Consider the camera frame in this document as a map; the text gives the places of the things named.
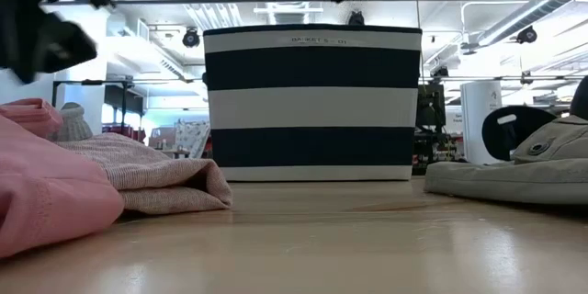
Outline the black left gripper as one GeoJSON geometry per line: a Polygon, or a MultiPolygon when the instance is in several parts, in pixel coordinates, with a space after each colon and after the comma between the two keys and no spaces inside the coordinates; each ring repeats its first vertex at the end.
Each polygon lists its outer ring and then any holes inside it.
{"type": "MultiPolygon", "coordinates": [[[[75,23],[41,9],[59,0],[0,0],[0,69],[7,68],[23,84],[38,73],[55,73],[97,56],[96,44],[75,23]]],[[[89,0],[95,7],[111,0],[89,0]]]]}

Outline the black equipment rack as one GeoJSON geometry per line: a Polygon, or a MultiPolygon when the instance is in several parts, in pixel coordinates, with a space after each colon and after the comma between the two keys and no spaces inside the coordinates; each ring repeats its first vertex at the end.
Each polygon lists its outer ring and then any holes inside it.
{"type": "Polygon", "coordinates": [[[438,148],[445,148],[447,136],[445,96],[442,85],[419,85],[413,142],[413,175],[424,175],[429,164],[438,161],[438,148]]]}

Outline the khaki garment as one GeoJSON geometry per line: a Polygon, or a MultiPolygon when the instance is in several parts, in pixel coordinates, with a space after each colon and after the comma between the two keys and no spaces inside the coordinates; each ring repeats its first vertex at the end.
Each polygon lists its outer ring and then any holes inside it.
{"type": "Polygon", "coordinates": [[[427,167],[424,191],[462,198],[588,205],[588,120],[569,115],[524,140],[510,162],[440,162],[427,167]]]}

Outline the navy white striped fabric basket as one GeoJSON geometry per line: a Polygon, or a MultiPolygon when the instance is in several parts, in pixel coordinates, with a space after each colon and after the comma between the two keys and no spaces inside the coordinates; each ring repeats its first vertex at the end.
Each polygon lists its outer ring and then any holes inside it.
{"type": "Polygon", "coordinates": [[[230,181],[409,179],[422,35],[328,24],[207,31],[215,162],[230,181]]]}

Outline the white patterned board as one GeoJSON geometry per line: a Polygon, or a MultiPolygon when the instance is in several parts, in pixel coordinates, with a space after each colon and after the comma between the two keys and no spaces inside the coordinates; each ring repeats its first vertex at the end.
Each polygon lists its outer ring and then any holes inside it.
{"type": "Polygon", "coordinates": [[[210,134],[210,123],[206,120],[186,122],[180,119],[175,124],[175,147],[189,152],[189,158],[201,158],[210,134]]]}

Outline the pink garment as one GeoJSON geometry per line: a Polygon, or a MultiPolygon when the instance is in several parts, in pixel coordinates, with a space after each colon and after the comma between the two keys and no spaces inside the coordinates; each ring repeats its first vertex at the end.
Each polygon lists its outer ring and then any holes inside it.
{"type": "Polygon", "coordinates": [[[62,124],[40,98],[0,104],[0,259],[104,230],[123,211],[98,163],[49,140],[62,124]]]}

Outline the light pink heathered shirt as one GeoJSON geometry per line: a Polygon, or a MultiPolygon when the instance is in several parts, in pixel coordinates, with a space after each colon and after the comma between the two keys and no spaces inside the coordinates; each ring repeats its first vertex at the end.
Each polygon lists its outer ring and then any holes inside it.
{"type": "Polygon", "coordinates": [[[164,215],[232,206],[231,188],[210,159],[172,159],[116,133],[57,144],[97,162],[126,210],[164,215]]]}

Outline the white pillar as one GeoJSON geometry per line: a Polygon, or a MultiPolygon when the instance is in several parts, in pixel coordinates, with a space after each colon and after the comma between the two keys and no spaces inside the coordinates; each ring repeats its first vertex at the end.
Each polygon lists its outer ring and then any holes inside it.
{"type": "Polygon", "coordinates": [[[502,107],[501,84],[498,81],[475,81],[460,87],[463,120],[464,153],[473,164],[495,164],[487,151],[482,126],[488,115],[502,107]]]}

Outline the black garment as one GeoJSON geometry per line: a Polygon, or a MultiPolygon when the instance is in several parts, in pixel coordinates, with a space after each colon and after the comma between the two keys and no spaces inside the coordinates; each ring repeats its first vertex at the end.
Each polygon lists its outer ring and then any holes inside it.
{"type": "Polygon", "coordinates": [[[535,107],[498,108],[482,124],[481,134],[486,150],[497,160],[509,161],[511,152],[532,133],[555,118],[555,115],[535,107]]]}

